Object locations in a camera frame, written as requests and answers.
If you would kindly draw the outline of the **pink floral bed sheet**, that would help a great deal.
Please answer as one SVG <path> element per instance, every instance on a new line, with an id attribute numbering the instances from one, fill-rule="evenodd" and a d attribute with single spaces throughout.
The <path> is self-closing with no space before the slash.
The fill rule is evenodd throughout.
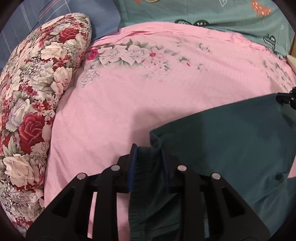
<path id="1" fill-rule="evenodd" d="M 160 126 L 294 86 L 286 61 L 240 34 L 161 22 L 122 28 L 93 44 L 59 101 L 45 203 L 78 173 L 115 164 L 132 144 L 149 148 Z M 118 197 L 120 240 L 131 240 L 130 197 Z"/>

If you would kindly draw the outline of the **red floral rolled quilt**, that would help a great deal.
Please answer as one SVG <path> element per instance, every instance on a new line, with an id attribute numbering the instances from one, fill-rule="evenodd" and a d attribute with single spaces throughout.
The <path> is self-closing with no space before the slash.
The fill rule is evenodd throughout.
<path id="1" fill-rule="evenodd" d="M 44 178 L 58 102 L 91 41 L 82 13 L 37 27 L 1 73 L 1 208 L 21 235 L 44 210 Z"/>

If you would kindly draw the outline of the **white textured pillow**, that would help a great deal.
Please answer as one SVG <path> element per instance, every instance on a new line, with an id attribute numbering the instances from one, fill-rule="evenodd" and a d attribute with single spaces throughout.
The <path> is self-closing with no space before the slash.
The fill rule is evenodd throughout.
<path id="1" fill-rule="evenodd" d="M 296 72 L 296 58 L 291 55 L 287 55 L 287 62 L 291 66 L 293 71 Z"/>

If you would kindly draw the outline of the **dark teal pants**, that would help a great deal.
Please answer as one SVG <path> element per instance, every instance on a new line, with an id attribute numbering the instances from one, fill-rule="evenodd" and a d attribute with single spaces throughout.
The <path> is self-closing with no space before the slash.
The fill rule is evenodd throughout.
<path id="1" fill-rule="evenodd" d="M 150 132 L 137 152 L 129 203 L 131 240 L 177 240 L 180 200 L 163 181 L 161 146 L 198 174 L 219 173 L 271 234 L 295 207 L 295 110 L 274 94 L 196 113 Z"/>

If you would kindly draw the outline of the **teal heart-print sheet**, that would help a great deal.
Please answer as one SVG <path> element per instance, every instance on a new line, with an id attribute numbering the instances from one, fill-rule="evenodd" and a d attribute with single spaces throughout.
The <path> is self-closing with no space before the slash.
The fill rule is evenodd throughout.
<path id="1" fill-rule="evenodd" d="M 121 28 L 171 22 L 237 32 L 272 51 L 289 54 L 295 32 L 273 1 L 115 1 Z"/>

